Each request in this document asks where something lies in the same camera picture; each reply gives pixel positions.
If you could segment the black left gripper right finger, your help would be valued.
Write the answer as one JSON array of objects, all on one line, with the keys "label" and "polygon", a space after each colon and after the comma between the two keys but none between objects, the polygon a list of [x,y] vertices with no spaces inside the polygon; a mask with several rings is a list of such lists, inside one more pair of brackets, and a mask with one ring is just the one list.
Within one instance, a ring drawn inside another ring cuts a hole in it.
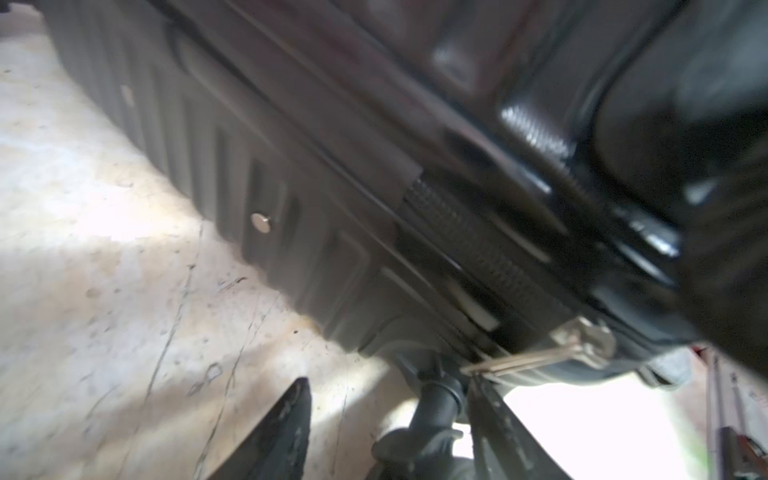
[{"label": "black left gripper right finger", "polygon": [[567,479],[569,475],[512,412],[490,381],[470,379],[467,411],[479,479]]}]

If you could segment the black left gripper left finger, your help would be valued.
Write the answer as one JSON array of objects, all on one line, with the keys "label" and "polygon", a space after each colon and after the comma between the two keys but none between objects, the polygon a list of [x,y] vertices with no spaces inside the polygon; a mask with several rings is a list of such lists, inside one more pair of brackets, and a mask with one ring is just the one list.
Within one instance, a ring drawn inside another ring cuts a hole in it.
[{"label": "black left gripper left finger", "polygon": [[297,378],[209,480],[297,480],[309,447],[312,394]]}]

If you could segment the black hard-shell suitcase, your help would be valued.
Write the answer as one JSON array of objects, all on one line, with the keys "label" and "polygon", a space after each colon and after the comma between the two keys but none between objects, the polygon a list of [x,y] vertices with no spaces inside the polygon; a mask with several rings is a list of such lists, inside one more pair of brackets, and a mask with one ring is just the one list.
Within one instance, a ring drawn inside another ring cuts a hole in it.
[{"label": "black hard-shell suitcase", "polygon": [[[419,401],[372,479],[479,479],[468,384],[767,378],[763,1],[39,1],[69,76],[323,336]],[[605,369],[464,366],[583,316]]]}]

